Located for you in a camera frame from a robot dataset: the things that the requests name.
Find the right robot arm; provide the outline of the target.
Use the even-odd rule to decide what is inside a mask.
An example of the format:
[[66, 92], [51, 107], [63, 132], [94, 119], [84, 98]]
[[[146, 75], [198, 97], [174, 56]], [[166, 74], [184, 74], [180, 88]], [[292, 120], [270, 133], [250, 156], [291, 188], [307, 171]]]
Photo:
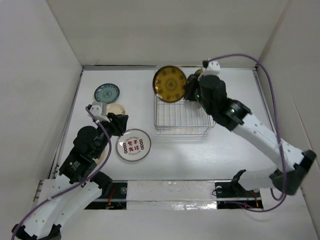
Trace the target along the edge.
[[218, 125], [247, 140], [274, 164], [256, 171], [238, 171], [230, 183], [232, 193], [242, 197], [250, 190], [275, 188], [295, 195], [317, 155], [278, 139], [247, 106], [227, 97], [226, 84], [218, 76], [201, 73], [196, 87], [195, 99]]

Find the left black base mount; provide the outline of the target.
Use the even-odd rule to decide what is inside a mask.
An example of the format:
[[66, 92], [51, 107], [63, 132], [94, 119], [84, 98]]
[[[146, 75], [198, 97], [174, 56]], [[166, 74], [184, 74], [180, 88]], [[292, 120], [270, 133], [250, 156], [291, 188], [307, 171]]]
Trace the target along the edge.
[[111, 189], [91, 202], [85, 210], [126, 210], [127, 193], [127, 181], [114, 181]]

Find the white plate with red characters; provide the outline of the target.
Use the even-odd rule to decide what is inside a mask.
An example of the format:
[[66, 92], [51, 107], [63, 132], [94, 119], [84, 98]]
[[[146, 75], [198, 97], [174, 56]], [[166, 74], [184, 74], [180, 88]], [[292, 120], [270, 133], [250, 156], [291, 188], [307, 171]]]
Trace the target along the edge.
[[138, 162], [150, 152], [152, 141], [143, 130], [133, 128], [125, 131], [116, 141], [118, 156], [127, 162]]

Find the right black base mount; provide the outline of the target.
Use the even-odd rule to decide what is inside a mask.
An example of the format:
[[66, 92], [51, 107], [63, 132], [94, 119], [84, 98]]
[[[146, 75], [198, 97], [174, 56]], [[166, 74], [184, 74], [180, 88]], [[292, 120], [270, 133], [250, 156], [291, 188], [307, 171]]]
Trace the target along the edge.
[[245, 190], [240, 177], [246, 170], [240, 170], [230, 181], [216, 181], [211, 194], [217, 199], [218, 209], [263, 209], [259, 190]]

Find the blue patterned round plate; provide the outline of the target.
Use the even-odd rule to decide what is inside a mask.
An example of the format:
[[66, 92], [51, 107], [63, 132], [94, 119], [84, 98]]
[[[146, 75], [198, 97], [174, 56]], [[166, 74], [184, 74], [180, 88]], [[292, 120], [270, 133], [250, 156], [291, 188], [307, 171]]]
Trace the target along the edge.
[[103, 102], [106, 104], [114, 103], [119, 96], [120, 89], [113, 83], [102, 84], [94, 91], [94, 99], [97, 102]]

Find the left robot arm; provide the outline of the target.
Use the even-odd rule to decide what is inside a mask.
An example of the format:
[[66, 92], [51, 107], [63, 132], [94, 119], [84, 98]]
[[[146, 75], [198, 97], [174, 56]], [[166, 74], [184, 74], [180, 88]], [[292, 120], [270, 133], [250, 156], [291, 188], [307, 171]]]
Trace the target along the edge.
[[111, 137], [124, 135], [129, 117], [108, 112], [101, 101], [94, 101], [85, 110], [96, 126], [78, 130], [49, 195], [13, 227], [11, 239], [59, 240], [69, 220], [93, 200], [111, 194], [113, 180], [101, 172], [107, 162], [97, 164], [96, 160], [106, 148], [112, 148]]

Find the gold and black round plate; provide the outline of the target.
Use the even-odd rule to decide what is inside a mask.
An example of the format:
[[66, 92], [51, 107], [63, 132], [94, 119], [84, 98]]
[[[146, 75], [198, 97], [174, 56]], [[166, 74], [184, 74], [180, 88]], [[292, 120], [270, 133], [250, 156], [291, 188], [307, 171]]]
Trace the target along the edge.
[[185, 95], [187, 77], [184, 72], [172, 65], [159, 68], [152, 80], [155, 95], [166, 103], [180, 101]]

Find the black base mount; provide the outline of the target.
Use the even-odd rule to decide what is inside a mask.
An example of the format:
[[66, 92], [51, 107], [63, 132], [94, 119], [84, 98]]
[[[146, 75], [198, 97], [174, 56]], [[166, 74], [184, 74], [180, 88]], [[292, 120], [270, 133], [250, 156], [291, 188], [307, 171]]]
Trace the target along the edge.
[[217, 199], [218, 209], [263, 209], [259, 190], [245, 190], [240, 177], [246, 170], [240, 170], [230, 181], [216, 181], [211, 194]]
[[127, 181], [114, 181], [111, 189], [91, 202], [85, 210], [126, 210], [127, 193]]

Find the round bamboo woven plate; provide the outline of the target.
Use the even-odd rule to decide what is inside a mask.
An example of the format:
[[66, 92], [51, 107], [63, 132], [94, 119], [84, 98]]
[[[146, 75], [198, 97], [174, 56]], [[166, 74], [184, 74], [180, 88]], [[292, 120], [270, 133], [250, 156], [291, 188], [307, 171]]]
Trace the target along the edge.
[[203, 71], [202, 69], [198, 69], [198, 70], [194, 73], [194, 75], [195, 75], [195, 76], [200, 76], [203, 72], [204, 72], [204, 71]]

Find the beige round plate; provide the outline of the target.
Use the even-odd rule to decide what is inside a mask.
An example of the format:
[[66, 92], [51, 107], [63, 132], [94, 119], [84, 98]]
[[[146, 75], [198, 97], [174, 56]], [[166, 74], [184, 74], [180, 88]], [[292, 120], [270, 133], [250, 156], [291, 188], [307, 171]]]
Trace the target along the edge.
[[106, 105], [106, 115], [108, 116], [109, 113], [124, 116], [126, 114], [126, 110], [121, 104], [110, 103]]

